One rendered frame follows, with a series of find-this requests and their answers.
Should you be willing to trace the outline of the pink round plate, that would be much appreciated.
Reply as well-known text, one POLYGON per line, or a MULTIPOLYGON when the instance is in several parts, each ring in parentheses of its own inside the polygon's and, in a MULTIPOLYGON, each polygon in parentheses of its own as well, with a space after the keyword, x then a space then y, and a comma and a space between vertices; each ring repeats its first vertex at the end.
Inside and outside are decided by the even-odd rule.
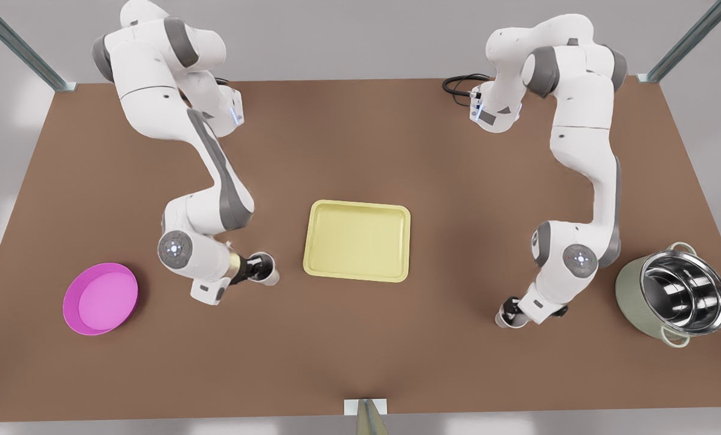
POLYGON ((74 278, 63 297, 62 314, 71 330, 86 336, 122 325, 139 301, 136 276, 125 265, 93 265, 74 278))

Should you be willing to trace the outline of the green pot with steel inside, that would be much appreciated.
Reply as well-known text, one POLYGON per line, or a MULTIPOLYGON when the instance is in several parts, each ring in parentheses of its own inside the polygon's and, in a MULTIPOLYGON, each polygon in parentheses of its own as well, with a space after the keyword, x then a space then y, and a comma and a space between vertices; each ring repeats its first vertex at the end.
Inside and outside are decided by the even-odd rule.
POLYGON ((685 242, 629 262, 615 279, 620 311, 637 330, 683 349, 721 328, 721 278, 685 242))

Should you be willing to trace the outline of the silver frame post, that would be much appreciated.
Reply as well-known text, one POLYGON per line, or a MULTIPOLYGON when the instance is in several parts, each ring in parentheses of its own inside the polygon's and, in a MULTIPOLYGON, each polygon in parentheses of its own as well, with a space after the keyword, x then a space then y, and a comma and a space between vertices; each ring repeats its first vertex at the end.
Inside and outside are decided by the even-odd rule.
POLYGON ((720 22, 721 0, 716 0, 649 72, 637 74, 637 80, 640 83, 661 82, 720 22))
POLYGON ((74 92, 77 89, 78 83, 63 79, 1 17, 0 41, 54 92, 74 92))
POLYGON ((388 400, 345 399, 344 415, 355 416, 355 435, 390 435, 382 416, 388 415, 388 400))

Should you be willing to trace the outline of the yellow rectangular tray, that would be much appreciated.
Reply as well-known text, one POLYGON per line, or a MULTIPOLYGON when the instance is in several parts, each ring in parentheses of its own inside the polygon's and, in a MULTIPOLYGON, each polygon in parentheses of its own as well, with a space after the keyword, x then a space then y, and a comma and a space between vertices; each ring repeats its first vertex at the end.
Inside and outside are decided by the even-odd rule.
POLYGON ((401 205, 316 201, 303 269, 311 276, 401 283, 408 277, 411 214, 401 205))

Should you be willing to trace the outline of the white IKEA cup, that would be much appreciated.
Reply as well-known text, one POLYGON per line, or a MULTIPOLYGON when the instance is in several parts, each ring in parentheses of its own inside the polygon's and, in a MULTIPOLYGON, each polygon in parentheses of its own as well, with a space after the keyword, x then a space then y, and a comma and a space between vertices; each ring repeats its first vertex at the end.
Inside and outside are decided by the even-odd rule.
POLYGON ((248 280, 253 283, 260 283, 264 286, 275 286, 280 281, 280 273, 275 264, 275 259, 269 253, 253 254, 247 259, 248 280))
POLYGON ((499 308, 498 314, 496 314, 495 317, 496 324, 500 328, 504 329, 518 329, 526 325, 530 321, 529 317, 526 315, 526 320, 501 320, 501 308, 499 308))

